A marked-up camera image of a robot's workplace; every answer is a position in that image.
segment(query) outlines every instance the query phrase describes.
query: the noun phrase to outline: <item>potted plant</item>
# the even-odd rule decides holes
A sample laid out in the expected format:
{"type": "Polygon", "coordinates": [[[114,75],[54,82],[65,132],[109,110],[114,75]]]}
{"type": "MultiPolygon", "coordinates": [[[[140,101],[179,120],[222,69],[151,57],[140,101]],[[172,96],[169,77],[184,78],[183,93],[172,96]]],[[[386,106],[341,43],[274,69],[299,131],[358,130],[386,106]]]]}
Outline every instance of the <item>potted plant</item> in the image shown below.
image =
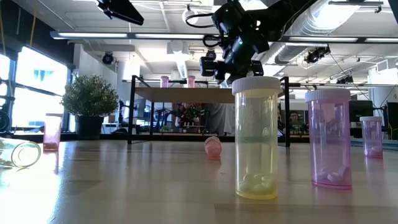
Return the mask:
{"type": "Polygon", "coordinates": [[[79,139],[99,139],[104,117],[118,108],[118,94],[103,77],[80,76],[67,84],[62,105],[75,115],[79,139]]]}

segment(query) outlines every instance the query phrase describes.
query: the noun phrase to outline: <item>pink bottle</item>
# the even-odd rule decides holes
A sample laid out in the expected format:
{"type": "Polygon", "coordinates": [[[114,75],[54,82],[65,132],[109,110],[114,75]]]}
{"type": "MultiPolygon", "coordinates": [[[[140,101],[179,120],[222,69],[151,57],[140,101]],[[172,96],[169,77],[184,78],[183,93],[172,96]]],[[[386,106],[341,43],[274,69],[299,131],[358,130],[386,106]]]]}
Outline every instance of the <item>pink bottle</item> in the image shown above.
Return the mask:
{"type": "Polygon", "coordinates": [[[195,87],[195,77],[193,75],[188,76],[188,88],[195,87]]]}
{"type": "Polygon", "coordinates": [[[61,122],[63,114],[47,113],[44,125],[44,151],[57,151],[61,140],[61,122]]]}
{"type": "Polygon", "coordinates": [[[349,90],[333,88],[305,94],[310,120],[312,183],[334,189],[351,188],[349,90]]]}
{"type": "Polygon", "coordinates": [[[205,151],[207,158],[209,159],[220,159],[221,154],[221,142],[218,137],[210,137],[205,141],[205,151]]]}
{"type": "Polygon", "coordinates": [[[366,157],[383,158],[381,117],[360,117],[362,122],[363,148],[366,157]]]}
{"type": "Polygon", "coordinates": [[[169,77],[161,76],[160,77],[160,87],[161,88],[168,88],[169,87],[169,77]]]}

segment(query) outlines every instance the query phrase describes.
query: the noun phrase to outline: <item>shelf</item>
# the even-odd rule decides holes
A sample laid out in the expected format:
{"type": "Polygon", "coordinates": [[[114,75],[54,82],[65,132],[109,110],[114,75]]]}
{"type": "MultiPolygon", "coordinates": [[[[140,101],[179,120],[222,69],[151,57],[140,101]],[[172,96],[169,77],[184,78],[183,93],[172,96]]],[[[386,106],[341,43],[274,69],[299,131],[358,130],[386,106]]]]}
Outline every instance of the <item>shelf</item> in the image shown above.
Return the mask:
{"type": "Polygon", "coordinates": [[[146,88],[136,93],[151,102],[166,103],[234,103],[231,89],[221,88],[146,88]]]}

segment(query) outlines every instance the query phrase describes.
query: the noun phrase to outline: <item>window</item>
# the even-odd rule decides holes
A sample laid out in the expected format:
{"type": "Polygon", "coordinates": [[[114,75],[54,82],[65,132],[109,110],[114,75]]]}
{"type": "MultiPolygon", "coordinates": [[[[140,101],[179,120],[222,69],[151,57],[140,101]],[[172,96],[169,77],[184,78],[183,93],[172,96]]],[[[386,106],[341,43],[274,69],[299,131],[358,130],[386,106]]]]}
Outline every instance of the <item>window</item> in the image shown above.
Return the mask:
{"type": "Polygon", "coordinates": [[[0,55],[0,78],[7,80],[10,70],[10,59],[4,55],[0,55]]]}
{"type": "Polygon", "coordinates": [[[46,113],[63,113],[60,102],[60,96],[16,88],[12,125],[14,127],[41,127],[44,125],[46,113]]]}
{"type": "MultiPolygon", "coordinates": [[[[8,80],[10,70],[10,59],[4,55],[0,55],[0,78],[2,80],[8,80]]],[[[0,84],[0,96],[7,94],[7,85],[5,83],[0,84]]],[[[5,99],[0,98],[0,106],[6,102],[5,99]]]]}
{"type": "Polygon", "coordinates": [[[65,93],[67,75],[65,65],[23,47],[18,55],[12,126],[41,127],[46,113],[63,113],[60,102],[65,93]]]}
{"type": "Polygon", "coordinates": [[[67,73],[65,65],[27,47],[18,55],[16,83],[63,95],[67,73]]]}

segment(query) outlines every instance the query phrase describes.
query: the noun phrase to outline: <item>green leaves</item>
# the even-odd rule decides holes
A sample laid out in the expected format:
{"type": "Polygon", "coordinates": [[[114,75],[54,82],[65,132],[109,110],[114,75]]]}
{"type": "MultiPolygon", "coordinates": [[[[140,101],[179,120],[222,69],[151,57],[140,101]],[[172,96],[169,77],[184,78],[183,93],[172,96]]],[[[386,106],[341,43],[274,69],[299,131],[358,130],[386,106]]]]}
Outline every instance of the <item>green leaves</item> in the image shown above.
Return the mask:
{"type": "Polygon", "coordinates": [[[81,76],[67,84],[62,105],[78,116],[107,116],[118,108],[118,94],[103,77],[81,76]]]}

